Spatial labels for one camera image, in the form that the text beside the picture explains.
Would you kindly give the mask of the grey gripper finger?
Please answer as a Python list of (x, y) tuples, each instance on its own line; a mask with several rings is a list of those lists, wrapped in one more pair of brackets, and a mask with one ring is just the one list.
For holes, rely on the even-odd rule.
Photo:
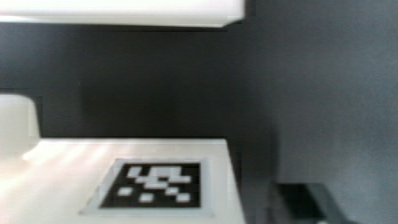
[(350, 224), (323, 184), (275, 185), (272, 218), (273, 224)]

